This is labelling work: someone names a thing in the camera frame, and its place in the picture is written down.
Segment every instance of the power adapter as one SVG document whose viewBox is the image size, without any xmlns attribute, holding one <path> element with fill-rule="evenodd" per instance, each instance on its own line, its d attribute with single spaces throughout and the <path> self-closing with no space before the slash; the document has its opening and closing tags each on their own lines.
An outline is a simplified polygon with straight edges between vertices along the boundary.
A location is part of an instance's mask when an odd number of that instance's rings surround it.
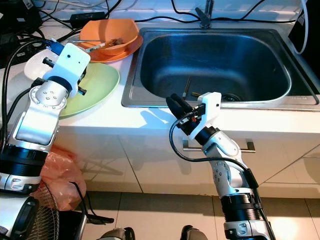
<svg viewBox="0 0 320 240">
<path fill-rule="evenodd" d="M 103 11 L 79 13 L 79 14 L 72 14 L 68 22 L 71 24 L 72 28 L 77 29 L 77 28 L 82 28 L 89 21 L 101 20 L 104 18 L 105 18 L 105 13 Z"/>
</svg>

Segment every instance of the sink basin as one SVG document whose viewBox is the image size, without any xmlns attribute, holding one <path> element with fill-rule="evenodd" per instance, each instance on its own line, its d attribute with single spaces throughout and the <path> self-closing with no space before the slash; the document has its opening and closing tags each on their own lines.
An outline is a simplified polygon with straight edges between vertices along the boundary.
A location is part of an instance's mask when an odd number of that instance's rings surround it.
<svg viewBox="0 0 320 240">
<path fill-rule="evenodd" d="M 192 105 L 197 95 L 220 92 L 222 108 L 319 107 L 318 92 L 275 30 L 142 28 L 140 34 L 144 43 L 133 56 L 124 106 L 166 107 L 165 98 L 182 96 L 189 80 Z"/>
</svg>

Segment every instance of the plastic bag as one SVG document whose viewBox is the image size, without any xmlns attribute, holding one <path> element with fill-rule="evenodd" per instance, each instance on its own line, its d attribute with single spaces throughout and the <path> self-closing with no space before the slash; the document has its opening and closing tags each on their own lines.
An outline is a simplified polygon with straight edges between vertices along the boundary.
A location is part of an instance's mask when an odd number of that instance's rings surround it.
<svg viewBox="0 0 320 240">
<path fill-rule="evenodd" d="M 76 182 L 82 196 L 86 195 L 86 182 L 75 161 L 75 154 L 54 146 L 40 173 L 54 196 L 59 211 L 74 210 L 81 202 L 75 185 L 70 182 Z"/>
</svg>

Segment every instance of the sink drain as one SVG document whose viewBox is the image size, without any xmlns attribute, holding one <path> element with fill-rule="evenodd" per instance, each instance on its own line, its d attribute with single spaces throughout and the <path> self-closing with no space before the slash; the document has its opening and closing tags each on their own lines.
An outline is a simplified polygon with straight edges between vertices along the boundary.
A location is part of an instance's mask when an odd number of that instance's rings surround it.
<svg viewBox="0 0 320 240">
<path fill-rule="evenodd" d="M 223 94 L 221 97 L 222 102 L 241 102 L 241 98 L 233 93 Z"/>
</svg>

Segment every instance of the green plate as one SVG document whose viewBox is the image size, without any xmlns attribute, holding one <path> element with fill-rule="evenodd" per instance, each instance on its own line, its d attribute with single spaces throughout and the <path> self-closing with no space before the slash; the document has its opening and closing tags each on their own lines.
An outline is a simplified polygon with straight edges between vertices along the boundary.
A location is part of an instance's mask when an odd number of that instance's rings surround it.
<svg viewBox="0 0 320 240">
<path fill-rule="evenodd" d="M 119 79 L 119 72 L 114 67 L 102 63 L 89 63 L 85 77 L 79 84 L 87 90 L 86 94 L 83 96 L 77 93 L 75 97 L 69 98 L 60 117 L 70 117 L 102 102 L 116 88 Z"/>
</svg>

